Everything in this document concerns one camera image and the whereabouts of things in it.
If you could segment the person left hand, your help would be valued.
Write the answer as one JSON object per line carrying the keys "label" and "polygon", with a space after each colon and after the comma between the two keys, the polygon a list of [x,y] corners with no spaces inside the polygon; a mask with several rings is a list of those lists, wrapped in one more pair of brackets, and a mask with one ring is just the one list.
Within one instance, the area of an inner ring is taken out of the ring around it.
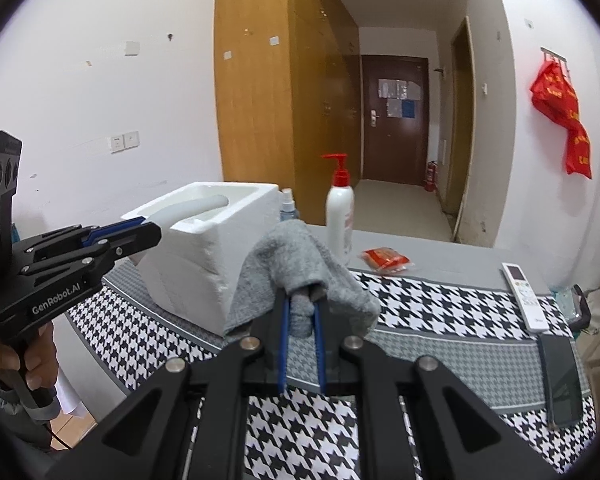
{"label": "person left hand", "polygon": [[56,384],[59,364],[52,322],[38,329],[38,334],[21,356],[0,341],[0,376],[8,370],[19,372],[21,365],[26,370],[24,379],[30,390],[52,388]]}

